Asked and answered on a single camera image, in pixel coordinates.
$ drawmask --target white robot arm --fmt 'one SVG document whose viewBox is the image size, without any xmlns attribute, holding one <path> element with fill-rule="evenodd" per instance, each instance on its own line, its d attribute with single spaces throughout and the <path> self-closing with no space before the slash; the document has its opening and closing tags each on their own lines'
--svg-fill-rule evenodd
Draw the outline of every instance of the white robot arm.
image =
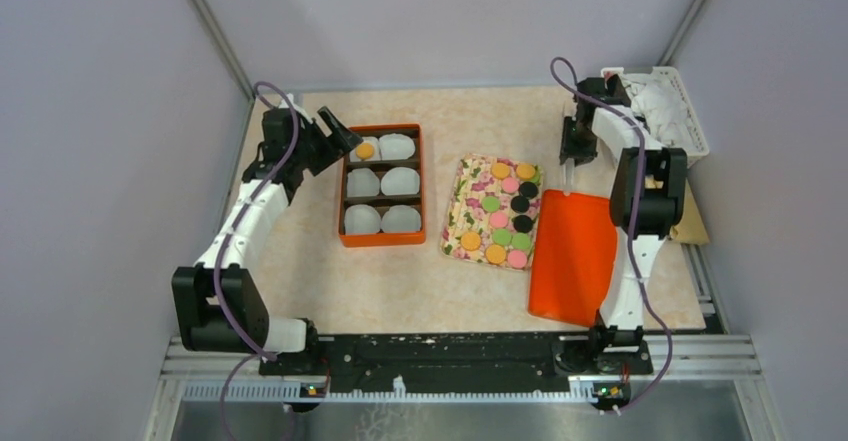
<svg viewBox="0 0 848 441">
<path fill-rule="evenodd" d="M 318 110 L 330 130 L 325 135 L 303 108 L 290 97 L 285 101 L 288 109 L 281 105 L 263 115 L 264 140 L 242 175 L 223 228 L 194 265 L 177 268 L 172 277 L 180 335 L 187 349 L 256 352 L 274 359 L 277 353 L 300 353 L 317 342 L 308 320 L 269 316 L 250 270 L 257 267 L 268 234 L 300 187 L 303 171 L 318 175 L 362 138 L 326 107 Z M 208 301 L 212 297 L 218 304 Z"/>
<path fill-rule="evenodd" d="M 598 312 L 598 326 L 593 328 L 599 334 L 593 351 L 635 353 L 642 348 L 642 290 L 647 287 L 654 261 L 671 226 L 683 214 L 686 154 L 681 149 L 663 146 L 638 121 L 636 126 L 631 124 L 638 118 L 627 107 L 629 100 L 617 79 L 588 78 L 578 83 L 577 89 L 583 96 L 578 97 L 576 115 L 565 118 L 560 161 L 577 166 L 592 161 L 600 139 L 618 164 L 610 196 L 610 216 L 617 227 L 615 266 L 609 291 Z M 583 99 L 586 96 L 614 106 L 617 112 L 587 102 Z M 639 173 L 636 167 L 640 138 L 644 140 L 644 173 Z M 637 193 L 639 176 L 652 176 L 662 186 L 646 188 L 643 179 Z M 631 213 L 636 196 L 639 212 Z M 637 220 L 633 239 L 628 235 L 631 215 Z"/>
</svg>

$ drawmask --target floral pattern mat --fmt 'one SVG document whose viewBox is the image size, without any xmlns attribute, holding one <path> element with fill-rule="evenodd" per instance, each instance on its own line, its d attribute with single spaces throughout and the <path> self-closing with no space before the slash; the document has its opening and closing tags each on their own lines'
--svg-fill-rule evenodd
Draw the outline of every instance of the floral pattern mat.
<svg viewBox="0 0 848 441">
<path fill-rule="evenodd" d="M 460 160 L 456 170 L 456 181 L 451 192 L 451 202 L 448 205 L 445 227 L 442 229 L 439 249 L 447 256 L 456 259 L 497 266 L 499 268 L 526 271 L 532 265 L 533 249 L 536 240 L 536 225 L 539 219 L 539 208 L 542 203 L 541 186 L 544 173 L 541 166 L 527 163 L 536 170 L 536 175 L 532 181 L 539 187 L 539 193 L 530 200 L 530 209 L 526 213 L 523 213 L 533 220 L 533 228 L 527 233 L 532 243 L 530 249 L 525 251 L 528 259 L 526 266 L 516 269 L 507 262 L 492 264 L 485 256 L 486 249 L 495 244 L 492 240 L 492 234 L 495 228 L 489 225 L 489 213 L 483 209 L 483 199 L 488 196 L 494 196 L 499 199 L 499 211 L 506 213 L 509 219 L 509 223 L 505 229 L 509 230 L 513 235 L 517 231 L 512 225 L 512 220 L 519 215 L 519 213 L 516 213 L 510 207 L 510 202 L 513 198 L 519 196 L 519 193 L 510 194 L 502 189 L 502 181 L 492 175 L 492 167 L 495 163 L 503 163 L 509 166 L 509 177 L 516 177 L 516 168 L 520 163 L 511 159 L 468 154 Z M 480 235 L 482 243 L 478 249 L 469 251 L 462 247 L 460 239 L 463 234 L 468 232 L 476 232 Z"/>
</svg>

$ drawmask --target marble pattern surface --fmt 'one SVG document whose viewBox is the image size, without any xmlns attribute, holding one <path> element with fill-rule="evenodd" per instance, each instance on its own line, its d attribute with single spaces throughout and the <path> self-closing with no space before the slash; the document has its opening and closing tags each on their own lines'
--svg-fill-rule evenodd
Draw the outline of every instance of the marble pattern surface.
<svg viewBox="0 0 848 441">
<path fill-rule="evenodd" d="M 584 329 L 527 313 L 529 273 L 459 262 L 438 250 L 456 165 L 465 154 L 541 164 L 545 187 L 562 187 L 561 117 L 564 106 L 573 107 L 561 88 L 326 92 L 305 94 L 302 105 L 310 113 L 326 105 L 348 126 L 421 125 L 428 239 L 418 246 L 343 247 L 337 234 L 341 165 L 314 179 L 306 173 L 252 273 L 272 315 L 308 317 L 323 333 Z M 257 102 L 239 173 L 262 139 L 264 111 Z M 577 169 L 575 190 L 609 196 L 613 176 L 601 149 L 598 159 Z M 703 328 L 680 245 L 663 246 L 648 293 L 670 327 Z M 645 320 L 646 329 L 657 328 L 647 313 Z"/>
</svg>

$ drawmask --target lavender wall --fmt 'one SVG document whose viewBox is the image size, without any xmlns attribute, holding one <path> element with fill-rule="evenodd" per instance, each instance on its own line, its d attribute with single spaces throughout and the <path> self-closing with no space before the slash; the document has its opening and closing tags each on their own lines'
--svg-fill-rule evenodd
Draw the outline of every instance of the lavender wall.
<svg viewBox="0 0 848 441">
<path fill-rule="evenodd" d="M 712 154 L 692 177 L 732 327 L 791 439 L 844 439 L 848 0 L 712 0 L 679 56 Z"/>
<path fill-rule="evenodd" d="M 186 0 L 0 0 L 0 439 L 140 437 L 246 108 Z"/>
<path fill-rule="evenodd" d="M 651 65 L 692 0 L 208 0 L 252 79 L 290 89 L 550 83 Z"/>
</svg>

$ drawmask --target black macaron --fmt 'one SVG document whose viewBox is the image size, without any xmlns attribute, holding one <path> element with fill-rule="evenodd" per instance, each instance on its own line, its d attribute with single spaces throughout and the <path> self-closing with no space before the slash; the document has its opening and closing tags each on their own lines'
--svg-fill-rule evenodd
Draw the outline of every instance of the black macaron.
<svg viewBox="0 0 848 441">
<path fill-rule="evenodd" d="M 530 200 L 524 196 L 516 196 L 510 201 L 509 207 L 516 213 L 526 213 L 530 209 Z"/>
<path fill-rule="evenodd" d="M 529 233 L 533 229 L 533 220 L 530 216 L 522 214 L 512 220 L 512 226 L 519 233 Z"/>
<path fill-rule="evenodd" d="M 521 186 L 518 187 L 518 192 L 527 199 L 533 199 L 539 195 L 539 187 L 536 186 L 536 183 L 527 181 L 521 183 Z"/>
</svg>

